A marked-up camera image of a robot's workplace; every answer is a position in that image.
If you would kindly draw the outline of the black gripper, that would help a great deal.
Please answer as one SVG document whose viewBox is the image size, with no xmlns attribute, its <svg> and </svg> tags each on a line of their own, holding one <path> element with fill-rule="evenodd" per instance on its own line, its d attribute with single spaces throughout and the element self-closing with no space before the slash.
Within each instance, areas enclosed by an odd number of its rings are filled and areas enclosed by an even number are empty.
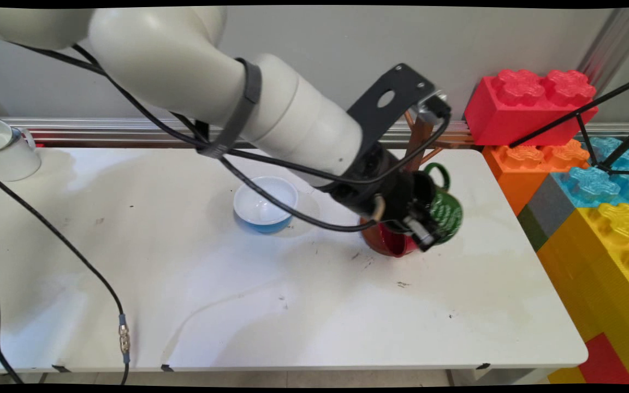
<svg viewBox="0 0 629 393">
<path fill-rule="evenodd" d="M 399 160 L 384 147 L 372 147 L 344 173 L 344 177 L 366 180 L 378 177 Z M 436 186 L 429 174 L 422 171 L 397 169 L 382 181 L 372 184 L 344 184 L 332 182 L 329 195 L 359 216 L 370 217 L 375 210 L 375 196 L 380 195 L 386 204 L 381 222 L 403 225 L 421 252 L 429 251 L 442 243 L 440 222 L 430 214 Z"/>
</svg>

